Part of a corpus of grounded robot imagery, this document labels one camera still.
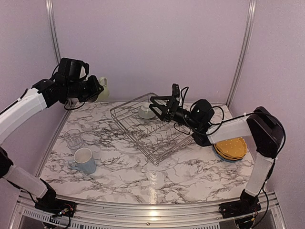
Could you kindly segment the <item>green mug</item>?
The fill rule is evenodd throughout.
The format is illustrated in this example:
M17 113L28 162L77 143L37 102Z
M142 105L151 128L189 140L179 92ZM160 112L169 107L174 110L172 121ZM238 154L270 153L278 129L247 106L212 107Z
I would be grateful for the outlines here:
M94 101L95 103L107 100L110 95L108 81L105 77L99 79L99 84L103 87L103 91L98 95L97 99Z

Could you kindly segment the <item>white ribbed bowl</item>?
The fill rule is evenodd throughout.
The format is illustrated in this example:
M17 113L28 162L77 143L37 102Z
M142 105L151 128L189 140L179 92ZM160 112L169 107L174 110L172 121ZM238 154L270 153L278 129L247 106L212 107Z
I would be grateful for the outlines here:
M149 102L144 102L139 110L138 110L138 115L142 119L152 119L155 117L155 113L149 108L150 103Z

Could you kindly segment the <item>clear glass back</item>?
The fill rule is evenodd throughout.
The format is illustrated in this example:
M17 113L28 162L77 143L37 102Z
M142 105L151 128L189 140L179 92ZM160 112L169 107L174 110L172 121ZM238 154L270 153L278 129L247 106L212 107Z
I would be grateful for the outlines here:
M83 145L83 138L79 129L70 129L64 134L64 140L71 150L77 150Z

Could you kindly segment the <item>light blue mug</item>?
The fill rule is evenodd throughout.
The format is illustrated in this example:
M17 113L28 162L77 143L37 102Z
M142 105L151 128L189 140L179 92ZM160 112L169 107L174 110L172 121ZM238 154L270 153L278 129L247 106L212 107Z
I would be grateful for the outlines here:
M93 153L89 148L78 149L72 160L68 161L71 169L82 171L84 174L90 175L96 171L96 163L93 158Z

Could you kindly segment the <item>yellow plate front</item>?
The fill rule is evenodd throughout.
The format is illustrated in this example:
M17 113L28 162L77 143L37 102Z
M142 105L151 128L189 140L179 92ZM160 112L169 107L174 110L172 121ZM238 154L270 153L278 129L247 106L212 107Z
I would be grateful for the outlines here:
M237 160L237 159L242 159L246 155L246 152L242 152L241 154L238 154L236 152L234 153L223 153L220 151L216 146L213 146L213 149L217 151L222 157L227 158L227 159L232 159L232 160Z

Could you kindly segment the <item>yellow plate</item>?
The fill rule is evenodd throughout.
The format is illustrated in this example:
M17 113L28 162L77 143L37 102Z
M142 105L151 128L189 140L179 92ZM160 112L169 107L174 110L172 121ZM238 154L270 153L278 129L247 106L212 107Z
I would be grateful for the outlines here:
M216 146L213 146L213 149L217 151L222 157L227 158L227 159L232 159L232 160L237 160L237 159L242 159L246 155L246 152L242 152L241 154L238 154L236 152L234 153L223 153L220 151Z
M243 138L234 138L216 143L216 146L223 153L238 153L247 152L247 145Z

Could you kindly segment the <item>yellow plate back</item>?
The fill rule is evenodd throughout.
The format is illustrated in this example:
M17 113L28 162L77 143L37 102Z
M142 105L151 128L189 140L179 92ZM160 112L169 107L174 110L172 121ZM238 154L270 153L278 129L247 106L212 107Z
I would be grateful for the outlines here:
M216 143L216 146L223 153L238 153L247 152L247 145L243 138L234 138Z

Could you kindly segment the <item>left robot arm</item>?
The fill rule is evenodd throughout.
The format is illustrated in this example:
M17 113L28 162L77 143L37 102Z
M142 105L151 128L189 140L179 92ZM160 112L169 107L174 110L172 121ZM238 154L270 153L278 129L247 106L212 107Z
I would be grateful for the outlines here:
M95 102L106 87L97 76L89 73L88 63L61 58L50 78L33 84L1 111L0 142L3 144L27 121L57 103L67 105L69 100ZM0 177L27 192L37 209L55 215L70 215L75 208L74 202L57 198L56 191L46 181L15 165L4 148L0 149Z

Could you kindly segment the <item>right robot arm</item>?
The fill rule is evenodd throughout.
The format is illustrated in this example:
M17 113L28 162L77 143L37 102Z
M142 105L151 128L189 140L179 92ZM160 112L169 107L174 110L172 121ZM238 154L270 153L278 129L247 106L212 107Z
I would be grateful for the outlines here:
M194 103L187 111L177 100L176 95L152 96L149 108L164 122L174 121L193 131L192 137L200 146L251 136L256 144L257 156L254 167L239 200L220 204L219 212L223 218L250 214L261 209L258 195L269 180L277 155L282 150L286 134L281 122L263 106L253 112L212 125L214 115L212 105L205 99Z

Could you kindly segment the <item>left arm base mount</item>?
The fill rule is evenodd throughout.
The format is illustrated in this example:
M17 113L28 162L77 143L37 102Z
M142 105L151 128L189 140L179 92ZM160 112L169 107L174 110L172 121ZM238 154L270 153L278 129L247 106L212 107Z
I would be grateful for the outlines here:
M63 215L72 218L76 209L76 203L73 201L56 198L49 205L39 201L35 203L35 208L52 213L55 215L55 217Z

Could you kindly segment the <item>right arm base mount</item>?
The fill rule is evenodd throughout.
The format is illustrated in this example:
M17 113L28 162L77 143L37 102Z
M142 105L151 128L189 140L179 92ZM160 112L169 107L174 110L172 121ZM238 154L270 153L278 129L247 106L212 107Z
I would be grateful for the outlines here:
M219 212L222 214L224 219L255 213L261 209L258 200L256 200L252 205L246 200L231 201L219 205Z

